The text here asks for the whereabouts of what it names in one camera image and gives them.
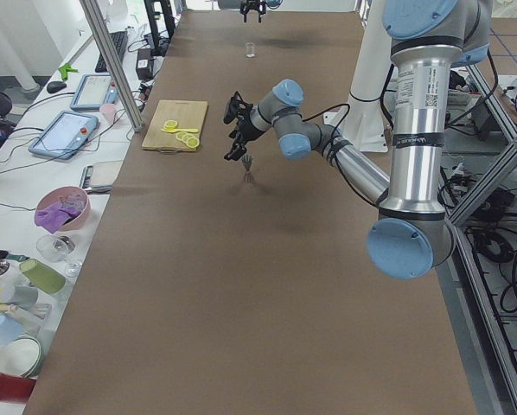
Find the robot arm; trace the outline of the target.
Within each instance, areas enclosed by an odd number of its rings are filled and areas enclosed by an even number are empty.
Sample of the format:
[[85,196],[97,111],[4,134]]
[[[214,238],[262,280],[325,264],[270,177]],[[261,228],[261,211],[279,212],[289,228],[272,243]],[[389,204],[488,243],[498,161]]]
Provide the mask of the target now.
[[217,0],[220,10],[237,10],[243,16],[243,22],[247,22],[247,15],[251,11],[258,14],[258,22],[262,22],[262,16],[268,9],[275,10],[283,3],[282,0]]
[[[370,259],[386,275],[421,277],[443,263],[454,236],[437,198],[445,117],[453,67],[484,60],[490,1],[374,1],[371,4],[348,108],[331,125],[303,119],[303,90],[281,80],[257,104],[234,94],[224,122],[233,125],[230,160],[249,142],[274,130],[283,156],[319,152],[351,189],[379,212],[367,236]],[[386,78],[397,81],[392,166],[383,172],[350,138],[351,118],[381,105]]]

